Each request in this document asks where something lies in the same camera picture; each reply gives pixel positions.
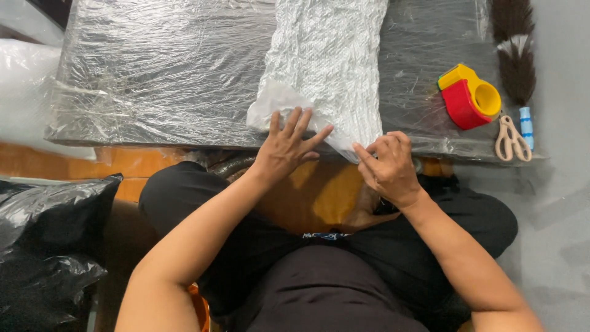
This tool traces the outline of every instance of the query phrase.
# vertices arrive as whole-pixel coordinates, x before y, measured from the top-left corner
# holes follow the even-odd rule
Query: gray floor
[[[548,331],[590,331],[590,2],[535,6],[534,167],[458,167],[459,178],[508,204],[520,235],[500,258]]]

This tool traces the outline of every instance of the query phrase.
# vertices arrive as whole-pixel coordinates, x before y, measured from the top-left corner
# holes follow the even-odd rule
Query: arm
[[[301,140],[312,116],[293,111],[279,129],[271,120],[254,165],[236,182],[191,213],[139,262],[129,280],[116,331],[197,331],[187,288],[209,267],[234,227],[278,181],[318,154],[311,150],[332,131],[328,126]]]
[[[478,332],[543,331],[508,276],[477,241],[421,188],[411,143],[388,133],[363,149],[355,145],[367,184],[397,206],[430,248],[445,276],[472,310]],[[377,152],[379,160],[371,156]]]

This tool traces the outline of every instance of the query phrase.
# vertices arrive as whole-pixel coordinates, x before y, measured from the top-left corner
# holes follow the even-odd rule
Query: beige scissors
[[[502,154],[502,142],[504,142],[504,152],[506,155]],[[496,141],[496,154],[503,161],[511,161],[513,152],[522,161],[530,161],[533,158],[533,152],[531,152],[525,139],[520,136],[514,127],[512,119],[504,115],[500,118],[500,134]]]

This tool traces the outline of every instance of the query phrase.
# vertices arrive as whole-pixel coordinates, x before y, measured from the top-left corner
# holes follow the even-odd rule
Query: black pants
[[[516,218],[502,202],[465,188],[444,188],[438,184],[442,183],[440,179],[430,179],[433,181],[423,187],[432,199],[492,257],[500,256],[514,241]],[[164,237],[227,186],[224,179],[205,172],[200,165],[184,161],[157,172],[147,181],[139,208],[158,235]],[[303,239],[262,216],[247,215],[197,280],[212,317],[231,314],[274,263],[311,241],[318,239]],[[462,302],[455,307],[450,304],[456,300],[452,286],[404,216],[335,242],[378,271],[391,291],[431,331],[447,330],[442,325],[453,325],[449,330],[456,331],[455,325],[469,318]]]

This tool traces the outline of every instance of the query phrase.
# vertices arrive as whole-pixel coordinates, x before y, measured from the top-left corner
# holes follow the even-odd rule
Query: black plastic bag
[[[106,274],[103,228],[122,180],[0,181],[0,331],[50,331],[81,316],[84,288]]]

